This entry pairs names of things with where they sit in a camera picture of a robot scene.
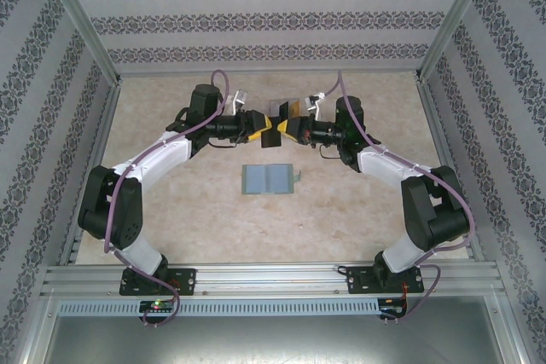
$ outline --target damask pattern wall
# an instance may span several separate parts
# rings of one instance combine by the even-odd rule
[[[546,362],[546,0],[473,0],[429,78],[486,257]]]
[[[109,86],[60,0],[0,0],[0,363],[57,264]]]
[[[453,0],[80,0],[122,74],[416,69]]]

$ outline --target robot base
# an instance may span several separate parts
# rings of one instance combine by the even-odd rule
[[[349,294],[423,293],[425,287],[421,271],[417,267],[393,273],[386,265],[383,252],[375,256],[373,266],[351,266],[338,268],[347,278]]]
[[[154,275],[165,283],[177,289],[180,296],[193,296],[195,289],[195,269],[169,269],[165,257]],[[131,269],[125,269],[119,285],[121,296],[172,296],[172,292],[166,287],[135,273]]]

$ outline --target beige work surface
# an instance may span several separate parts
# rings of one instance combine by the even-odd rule
[[[229,80],[232,90],[248,92],[246,109],[264,111],[269,100],[328,90],[335,74],[230,74]],[[346,73],[344,80],[362,100],[373,137],[419,164],[439,164],[411,73]],[[195,85],[208,82],[208,76],[124,80],[102,164],[124,162],[155,142],[189,104]],[[224,92],[221,78],[218,84]],[[339,96],[336,91],[321,105],[323,119],[334,119]],[[301,181],[294,194],[242,195],[244,164],[293,164]],[[286,138],[276,148],[263,149],[259,140],[237,149],[203,148],[146,192],[143,210],[144,234],[170,263],[373,260],[404,231],[398,189]],[[440,255],[468,257],[465,249]],[[84,234],[77,263],[117,262]]]

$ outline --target black mounting bracket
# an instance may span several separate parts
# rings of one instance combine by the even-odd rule
[[[180,296],[193,296],[195,289],[195,278],[197,270],[195,269],[171,269],[166,271],[166,278],[162,279],[165,283],[177,289]],[[172,292],[158,286],[145,277],[135,273],[131,269],[125,269],[121,276],[119,285],[119,294],[121,296],[172,296]]]
[[[389,280],[381,284],[373,266],[339,266],[338,272],[346,277],[349,294],[386,294],[403,293],[404,286],[407,293],[423,293],[425,287],[421,270],[413,267],[399,274],[391,274]]]

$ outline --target small blue object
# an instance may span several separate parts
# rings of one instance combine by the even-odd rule
[[[299,181],[294,176],[292,164],[267,164],[242,166],[242,194],[293,194],[293,185]]]

